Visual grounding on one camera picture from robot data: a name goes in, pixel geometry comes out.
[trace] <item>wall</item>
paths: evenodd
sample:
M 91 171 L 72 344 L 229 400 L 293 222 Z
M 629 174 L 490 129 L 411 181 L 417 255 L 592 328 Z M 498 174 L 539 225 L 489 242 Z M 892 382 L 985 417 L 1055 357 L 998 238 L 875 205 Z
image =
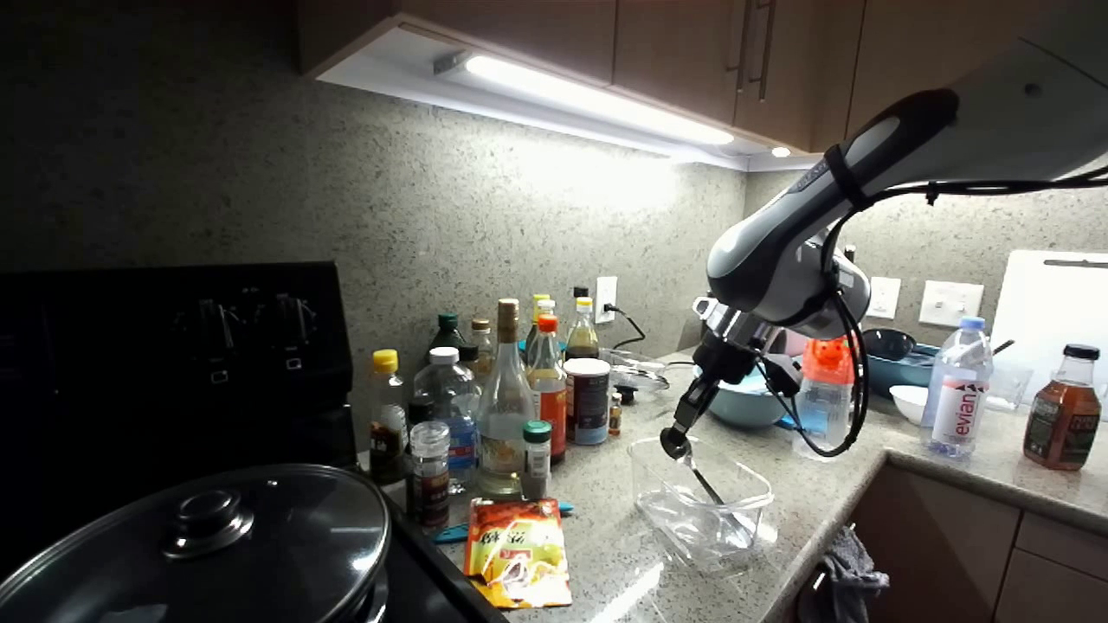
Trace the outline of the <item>wall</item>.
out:
M 746 208 L 758 211 L 773 195 L 788 186 L 788 174 L 751 178 Z M 901 276 L 892 325 L 921 344 L 941 344 L 951 328 L 921 325 L 925 282 L 982 284 L 980 316 L 992 320 L 1010 250 L 1108 250 L 1108 190 L 1051 190 L 1022 196 L 895 196 L 858 216 L 841 238 L 858 247 L 858 265 L 869 276 Z
M 668 354 L 741 218 L 737 174 L 309 82 L 290 4 L 20 0 L 0 46 L 0 269 L 336 261 L 357 361 L 598 275 Z

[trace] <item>fluorescent light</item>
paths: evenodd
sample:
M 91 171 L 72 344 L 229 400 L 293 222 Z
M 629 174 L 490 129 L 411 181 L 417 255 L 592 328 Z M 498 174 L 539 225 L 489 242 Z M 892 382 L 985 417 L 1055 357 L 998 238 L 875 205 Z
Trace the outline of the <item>fluorescent light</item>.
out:
M 526 100 L 542 100 L 551 107 L 579 111 L 587 117 L 601 117 L 613 125 L 629 125 L 640 130 L 698 143 L 698 144 L 730 144 L 734 135 L 619 94 L 607 94 L 598 88 L 585 88 L 552 74 L 539 74 L 519 62 L 490 60 L 490 57 L 466 57 L 459 62 L 466 77 L 479 77 L 498 91 L 513 91 Z

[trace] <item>food package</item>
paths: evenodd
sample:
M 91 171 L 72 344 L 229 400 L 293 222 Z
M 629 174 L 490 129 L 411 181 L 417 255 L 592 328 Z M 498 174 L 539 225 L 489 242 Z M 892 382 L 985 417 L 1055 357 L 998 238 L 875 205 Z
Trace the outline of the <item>food package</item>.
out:
M 473 502 L 465 575 L 495 609 L 566 605 L 558 502 Z

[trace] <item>cooking pot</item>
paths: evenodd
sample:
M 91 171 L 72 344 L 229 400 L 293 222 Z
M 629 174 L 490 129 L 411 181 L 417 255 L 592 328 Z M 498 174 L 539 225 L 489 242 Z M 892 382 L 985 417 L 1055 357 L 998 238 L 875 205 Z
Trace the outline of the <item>cooking pot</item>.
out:
M 150 495 L 53 542 L 0 584 L 0 620 L 383 620 L 386 542 L 386 502 L 353 472 L 248 469 Z

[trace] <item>black appliance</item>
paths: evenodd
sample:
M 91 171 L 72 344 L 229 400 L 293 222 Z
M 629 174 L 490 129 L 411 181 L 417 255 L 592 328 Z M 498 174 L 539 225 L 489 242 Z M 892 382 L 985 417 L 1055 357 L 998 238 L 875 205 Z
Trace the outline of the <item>black appliance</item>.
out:
M 0 577 L 161 488 L 258 464 L 353 469 L 331 263 L 0 275 Z M 495 617 L 390 518 L 393 620 Z

